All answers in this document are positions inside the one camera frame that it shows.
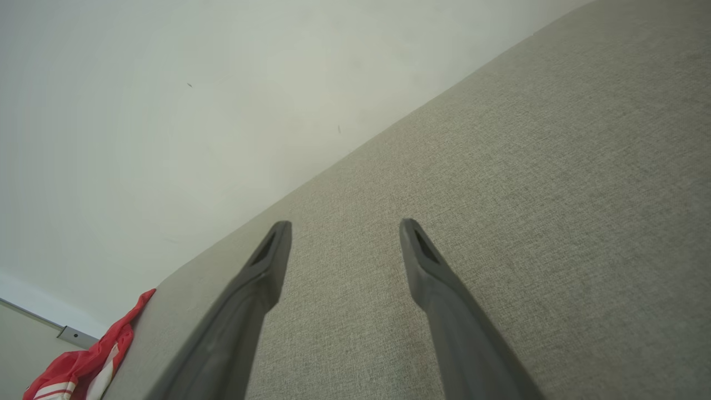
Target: white stripe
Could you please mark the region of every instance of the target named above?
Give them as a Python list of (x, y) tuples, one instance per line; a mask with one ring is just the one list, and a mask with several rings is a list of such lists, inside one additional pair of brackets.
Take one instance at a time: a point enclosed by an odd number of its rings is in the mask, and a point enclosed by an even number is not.
[(86, 400), (99, 400), (104, 395), (106, 388), (111, 383), (111, 378), (114, 377), (114, 357), (116, 357), (116, 354), (119, 354), (118, 343), (111, 348), (111, 352), (104, 363), (104, 368), (89, 384)]
[(35, 397), (35, 400), (71, 400), (72, 394), (67, 391), (60, 393), (48, 394), (47, 396)]
[(37, 399), (40, 396), (44, 396), (47, 393), (52, 393), (53, 391), (57, 390), (66, 390), (69, 392), (74, 391), (75, 385), (73, 382), (61, 382), (58, 384), (51, 384), (49, 386), (45, 386), (43, 388), (40, 388), (37, 393), (35, 393), (35, 399)]

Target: gray fabric surface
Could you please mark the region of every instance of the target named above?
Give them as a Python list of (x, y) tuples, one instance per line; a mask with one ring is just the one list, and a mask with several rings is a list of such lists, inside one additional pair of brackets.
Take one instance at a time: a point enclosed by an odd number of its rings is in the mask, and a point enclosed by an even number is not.
[(711, 396), (711, 8), (554, 22), (167, 278), (106, 399), (140, 399), (294, 223), (249, 399), (440, 399), (397, 227), (416, 218), (551, 399)]

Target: beige fabric upholstery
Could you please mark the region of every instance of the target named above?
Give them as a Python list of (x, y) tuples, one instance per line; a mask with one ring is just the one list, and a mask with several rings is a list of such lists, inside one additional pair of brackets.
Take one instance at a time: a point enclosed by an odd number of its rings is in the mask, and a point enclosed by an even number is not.
[(711, 393), (711, 6), (600, 0), (167, 278), (106, 399), (140, 399), (277, 220), (249, 399), (441, 399), (397, 227), (417, 219), (551, 399)]

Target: red bag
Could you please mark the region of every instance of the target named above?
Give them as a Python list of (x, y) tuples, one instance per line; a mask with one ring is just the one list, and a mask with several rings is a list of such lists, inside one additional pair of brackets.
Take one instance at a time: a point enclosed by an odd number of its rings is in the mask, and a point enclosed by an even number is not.
[(148, 303), (155, 289), (141, 295), (133, 310), (111, 325), (88, 350), (66, 352), (25, 391), (22, 400), (99, 400), (119, 369), (133, 340), (131, 321)]

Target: red fabric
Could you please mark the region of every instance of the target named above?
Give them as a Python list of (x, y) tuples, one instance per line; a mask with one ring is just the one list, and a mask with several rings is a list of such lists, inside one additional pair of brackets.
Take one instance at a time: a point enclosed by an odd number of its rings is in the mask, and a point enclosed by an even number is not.
[(119, 354), (114, 357), (114, 373), (118, 369), (119, 363), (133, 340), (131, 321), (141, 312), (155, 292), (155, 289), (151, 289), (142, 294), (136, 307), (129, 311), (125, 317), (111, 325), (104, 337), (94, 343), (88, 350), (66, 352), (57, 357), (44, 373), (32, 382), (32, 385), (22, 396), (22, 400), (33, 400), (38, 390), (62, 382), (76, 384), (72, 400), (86, 399), (89, 383), (103, 368), (114, 344), (118, 344), (119, 347)]

